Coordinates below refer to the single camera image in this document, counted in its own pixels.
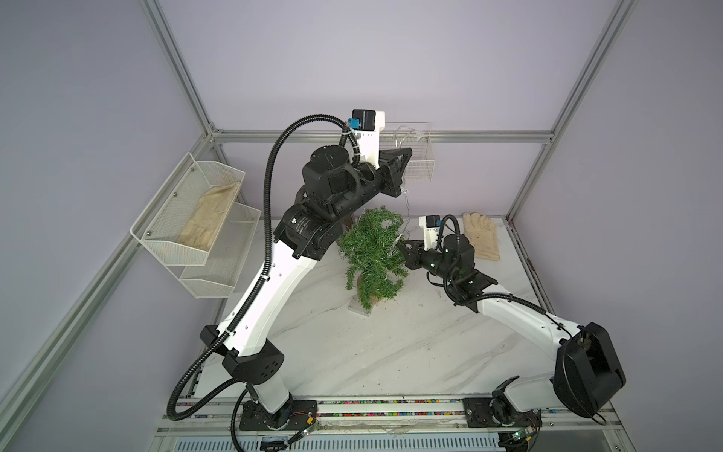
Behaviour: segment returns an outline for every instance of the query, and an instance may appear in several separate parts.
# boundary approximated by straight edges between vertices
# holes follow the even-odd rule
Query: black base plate
[[[315,400],[293,400],[291,402],[291,412],[298,413],[304,412],[310,414],[311,417],[316,417],[317,414],[317,402]],[[254,401],[248,401],[244,403],[244,412],[241,413],[241,421],[239,423],[239,430],[242,432],[258,431],[258,430],[270,430],[268,427],[268,419],[264,409],[258,403]],[[286,430],[292,430],[298,432],[309,426],[307,420],[309,416],[297,414],[291,416],[288,423],[282,430],[274,430],[283,432]]]
[[[489,406],[491,401],[492,397],[462,399],[464,416],[467,418],[467,427],[482,428],[500,426],[500,423],[495,421],[492,408]],[[527,427],[528,425],[530,425],[530,421],[523,415],[522,419],[512,424],[511,427]]]

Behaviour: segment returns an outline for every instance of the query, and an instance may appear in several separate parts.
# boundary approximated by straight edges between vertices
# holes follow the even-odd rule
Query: colorful cable strip
[[[319,405],[365,405],[365,404],[441,404],[450,402],[462,402],[461,398],[439,399],[417,399],[417,400],[321,400]]]
[[[368,417],[368,416],[453,416],[464,412],[391,412],[391,413],[319,413],[318,417]]]

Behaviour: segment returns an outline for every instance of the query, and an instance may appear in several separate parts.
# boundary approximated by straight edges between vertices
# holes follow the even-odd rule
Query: wire basket
[[[261,210],[235,202],[229,211],[206,265],[189,266],[179,276],[196,298],[231,296],[261,217]]]
[[[198,200],[211,187],[239,182],[239,188],[234,193],[236,197],[241,188],[240,182],[244,180],[245,173],[238,169],[214,161],[196,161],[192,156],[191,160],[191,166],[176,185],[174,193],[166,199],[145,233],[140,233],[145,235],[134,235],[141,245],[164,265],[205,265],[210,250],[204,251],[177,243],[179,234],[193,215]],[[231,209],[225,212],[223,222],[230,211]],[[220,232],[212,238],[211,249],[218,235]]]
[[[131,226],[131,235],[176,277],[196,298],[229,297],[241,275],[261,210],[232,202],[209,241],[208,251],[177,243],[179,235],[193,215],[199,199],[211,187],[238,182],[237,198],[245,173],[215,161],[196,161],[186,154],[179,168],[188,165],[173,192],[158,191],[166,196],[152,220],[147,210]]]
[[[429,140],[429,122],[388,122],[379,138],[379,149],[411,148],[404,182],[430,182],[435,172],[435,154]]]

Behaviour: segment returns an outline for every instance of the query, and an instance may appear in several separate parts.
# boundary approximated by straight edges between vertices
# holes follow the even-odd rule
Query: black cable
[[[514,441],[510,442],[509,440],[512,439],[511,436],[507,440],[498,440],[497,444],[499,446],[501,446],[503,448],[518,448],[518,447],[522,446],[524,443],[527,443],[527,452],[532,450],[532,448],[535,446],[535,444],[537,444],[537,438],[539,438],[540,427],[542,426],[542,416],[539,414],[539,412],[538,412],[538,414],[532,413],[536,419],[536,421],[534,421],[534,420],[532,420],[532,417],[530,417],[529,413],[532,413],[532,412],[520,413],[520,418],[523,415],[527,416],[527,419],[530,421],[530,424],[532,426],[532,433],[530,433],[529,435],[526,435],[525,438],[523,438],[522,440],[519,440],[517,442],[514,442]]]
[[[452,300],[452,302],[455,304],[455,306],[466,306],[467,304],[465,302],[461,302],[460,300],[456,299],[454,297],[454,294],[450,292],[449,285],[450,282],[452,282],[452,278],[444,278],[442,279],[442,287],[445,289],[445,294],[447,294],[447,298]]]
[[[344,164],[344,171],[349,173],[349,176],[354,179],[354,196],[358,197],[362,193],[362,181],[359,172],[348,163]]]
[[[568,331],[568,329],[565,328],[565,326],[564,326],[562,323],[557,323],[557,322],[555,322],[555,319],[553,319],[552,317],[550,317],[550,316],[547,314],[547,312],[543,312],[543,314],[544,314],[545,317],[549,318],[549,321],[552,322],[553,325],[557,325],[557,329],[558,329],[558,330],[563,330],[563,331],[565,331],[565,332],[568,334],[568,336],[570,336],[570,339],[573,338],[573,334],[572,334],[570,331]]]
[[[181,396],[181,392],[183,391],[183,388],[186,387],[186,384],[191,380],[193,375],[198,371],[203,363],[208,359],[211,354],[213,354],[216,349],[223,344],[223,342],[236,330],[236,327],[241,322],[241,319],[246,315],[246,312],[248,312],[249,308],[251,307],[251,304],[256,299],[256,296],[261,291],[261,288],[263,287],[264,283],[269,279],[269,273],[271,272],[271,249],[272,249],[272,240],[271,240],[271,176],[273,174],[273,166],[276,162],[276,156],[278,154],[278,151],[281,149],[281,145],[286,141],[286,139],[294,133],[295,130],[298,128],[309,124],[311,122],[316,121],[326,121],[330,122],[332,124],[336,124],[339,126],[342,130],[344,130],[345,127],[348,128],[346,123],[342,121],[341,119],[331,116],[328,114],[313,114],[309,116],[305,116],[297,121],[295,121],[292,125],[288,126],[283,132],[281,132],[281,135],[278,136],[276,139],[276,142],[274,143],[273,147],[271,148],[271,152],[269,153],[269,159],[266,163],[266,173],[264,176],[264,205],[263,205],[263,215],[264,215],[264,265],[261,270],[261,275],[256,280],[256,284],[254,285],[253,289],[249,293],[249,296],[246,298],[246,301],[241,306],[239,311],[234,315],[234,318],[231,320],[231,322],[228,324],[228,327],[226,327],[225,331],[222,331],[220,335],[211,343],[211,345],[208,346],[208,350],[204,352],[200,357],[198,357],[193,364],[191,364],[191,367],[188,368],[188,370],[183,374],[181,377],[181,380],[178,381],[176,384],[176,387],[171,392],[171,397],[168,398],[168,403],[166,404],[166,416],[172,420],[172,421],[178,421],[181,419],[185,419],[186,417],[190,416],[193,412],[196,412],[198,409],[200,409],[203,405],[205,405],[209,400],[205,397],[199,400],[195,405],[188,408],[183,413],[177,413],[176,412],[176,404],[178,403],[179,397]],[[358,156],[356,155],[359,152],[359,145],[356,143],[356,138],[350,133],[349,134],[349,141],[351,141],[352,146],[354,147],[355,152],[355,160],[358,163]],[[216,389],[211,391],[211,393],[217,394],[218,392],[221,392],[223,389],[220,389],[218,392],[216,392],[221,386],[218,386]]]
[[[377,175],[376,175],[376,170],[375,170],[375,168],[374,168],[374,165],[372,165],[372,164],[369,163],[369,162],[361,163],[359,166],[361,166],[361,165],[366,165],[366,166],[367,166],[367,168],[369,169],[369,172],[372,174],[372,178],[371,178],[371,179],[367,179],[366,177],[364,177],[364,172],[362,172],[361,169],[359,169],[359,178],[360,178],[361,180],[363,180],[364,182],[366,182],[366,183],[369,183],[369,182],[373,181],[373,180],[377,177]]]
[[[287,440],[274,440],[269,441],[267,443],[263,443],[261,446],[262,451],[266,452],[279,452],[279,451],[285,451],[286,449],[291,448],[291,446],[304,438],[304,436],[308,435],[310,433],[309,429],[312,425],[316,424],[316,419],[313,417],[310,417],[311,423],[307,423],[306,427],[301,428],[298,432],[294,433],[291,437],[289,437]]]
[[[457,222],[457,218],[454,215],[445,215],[444,218],[442,218],[442,221],[440,222],[440,230],[437,232],[437,249],[441,252],[444,252],[442,249],[442,242],[444,241],[444,231],[445,231],[445,224],[447,223],[447,220],[452,220],[452,224],[454,225],[454,234],[457,241],[457,249],[455,250],[455,257],[459,257],[459,242],[460,242],[460,233],[459,233],[459,222]]]
[[[348,125],[346,125],[346,123],[344,123],[344,126],[341,127],[341,138],[339,139],[339,145],[342,148],[346,146],[347,138],[351,143],[351,149],[354,150],[354,158],[351,161],[351,165],[356,168],[359,165],[362,153],[359,151],[359,144],[356,142],[354,132],[349,128]]]
[[[506,300],[508,300],[509,302],[515,302],[515,303],[522,304],[524,307],[528,307],[528,308],[530,308],[531,310],[533,310],[533,311],[535,311],[535,312],[538,312],[538,313],[540,313],[540,314],[547,314],[547,311],[545,311],[544,309],[542,309],[540,306],[537,306],[537,305],[534,304],[534,303],[530,303],[530,302],[528,302],[528,301],[525,300],[525,299],[515,297],[515,296],[512,295],[512,294],[503,294],[503,293],[495,293],[495,292],[487,292],[486,294],[480,294],[480,295],[477,295],[476,297],[470,298],[469,300],[467,300],[467,301],[465,301],[465,302],[459,302],[459,303],[457,303],[457,304],[459,304],[460,306],[466,306],[467,304],[472,304],[472,303],[474,303],[474,302],[479,302],[479,301],[482,301],[483,299],[488,299],[488,298],[502,298],[502,299],[506,299]]]
[[[572,394],[573,398],[575,399],[575,402],[577,405],[585,412],[585,414],[588,415],[588,419],[592,419],[593,422],[595,422],[598,425],[607,425],[607,419],[605,419],[602,414],[600,414],[599,411],[590,414],[589,411],[587,411],[584,407],[584,405],[580,402],[580,399],[575,394],[575,391],[573,391],[573,387],[570,385],[570,378],[568,377],[568,370],[565,366],[565,362],[567,361],[568,356],[568,346],[570,345],[570,342],[573,341],[572,335],[570,335],[570,339],[565,342],[565,344],[562,346],[562,376],[565,378],[565,384],[570,389],[570,394]],[[595,415],[600,416],[600,419],[602,419],[602,422],[595,419]]]
[[[304,195],[307,193],[306,186],[302,185],[298,192],[296,192],[296,196],[294,197],[294,204],[301,204],[304,202]]]
[[[236,401],[236,405],[234,405],[234,410],[231,413],[231,427],[229,430],[231,431],[231,442],[234,444],[234,447],[236,448],[237,452],[245,452],[244,449],[241,448],[241,445],[239,444],[239,439],[236,438],[236,415],[239,413],[239,407],[241,406],[241,400],[244,398],[244,396],[249,392],[248,389],[244,389],[244,392],[241,393],[239,396],[239,400]]]
[[[427,272],[427,281],[428,281],[430,284],[432,284],[433,286],[437,286],[437,287],[444,287],[444,286],[445,286],[444,284],[433,283],[432,280],[429,279],[429,272]]]

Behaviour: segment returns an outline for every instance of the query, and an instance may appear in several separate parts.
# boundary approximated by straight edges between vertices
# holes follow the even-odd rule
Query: white marble tabletop
[[[421,239],[419,227],[409,229]],[[496,218],[501,260],[475,259],[476,267],[518,297],[538,304],[512,241]],[[262,225],[237,294],[240,299],[262,260]],[[281,310],[269,339],[286,359],[279,371],[295,396],[373,396],[489,393],[514,375],[553,371],[553,362],[507,326],[466,307],[455,307],[423,269],[411,271],[396,299],[365,317],[348,309],[345,271],[336,245],[299,284]],[[228,379],[214,355],[196,388],[201,397]],[[241,385],[220,394],[238,396]]]

